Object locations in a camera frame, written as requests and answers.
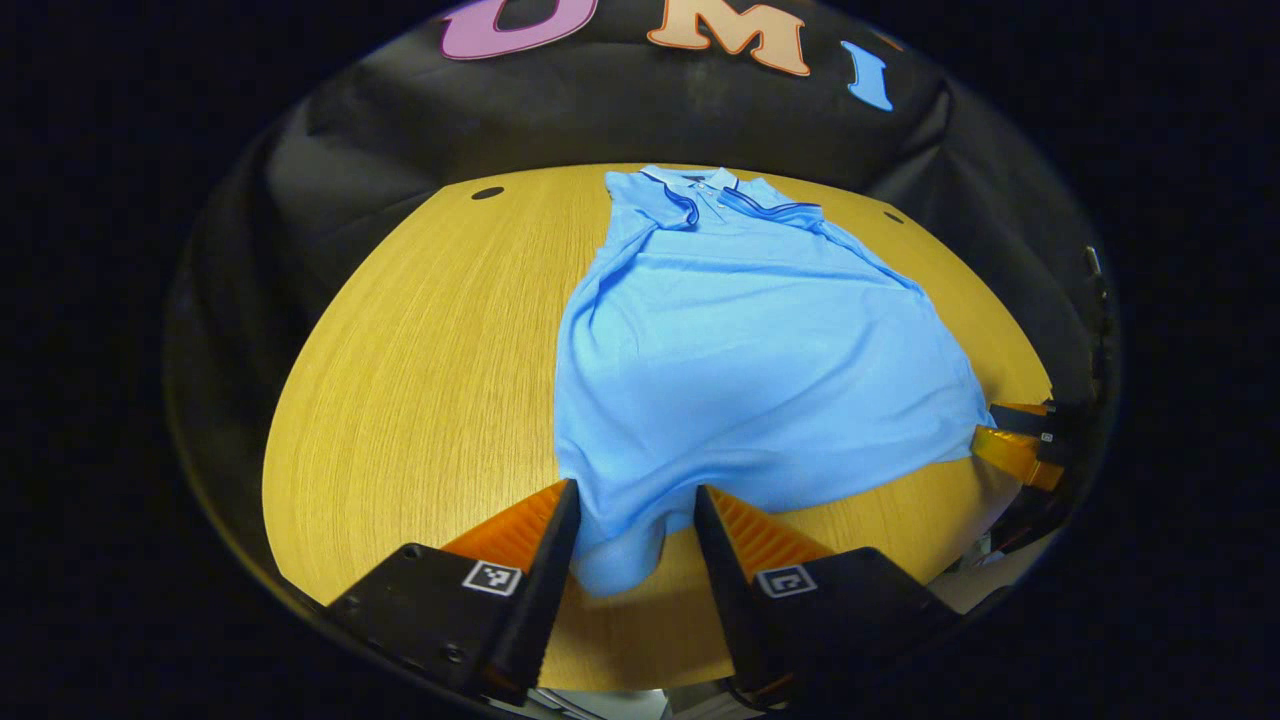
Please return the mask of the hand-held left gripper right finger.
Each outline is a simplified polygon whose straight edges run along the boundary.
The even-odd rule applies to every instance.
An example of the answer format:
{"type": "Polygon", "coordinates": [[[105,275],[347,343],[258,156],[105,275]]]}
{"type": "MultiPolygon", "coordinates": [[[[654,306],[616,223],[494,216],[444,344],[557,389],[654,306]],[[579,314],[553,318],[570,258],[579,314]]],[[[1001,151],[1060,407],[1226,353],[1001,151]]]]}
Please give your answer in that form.
{"type": "Polygon", "coordinates": [[[713,486],[694,525],[735,689],[755,703],[854,703],[963,620],[881,551],[835,551],[713,486]]]}

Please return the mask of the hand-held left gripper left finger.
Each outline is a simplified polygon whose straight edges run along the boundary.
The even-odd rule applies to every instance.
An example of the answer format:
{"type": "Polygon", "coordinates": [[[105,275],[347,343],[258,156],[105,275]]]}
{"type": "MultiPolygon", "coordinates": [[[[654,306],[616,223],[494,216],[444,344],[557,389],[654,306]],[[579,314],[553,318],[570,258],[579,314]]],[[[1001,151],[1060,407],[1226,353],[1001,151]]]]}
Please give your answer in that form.
{"type": "Polygon", "coordinates": [[[402,544],[326,606],[343,635],[468,700],[521,705],[536,685],[581,521],[566,479],[436,548],[402,544]]]}

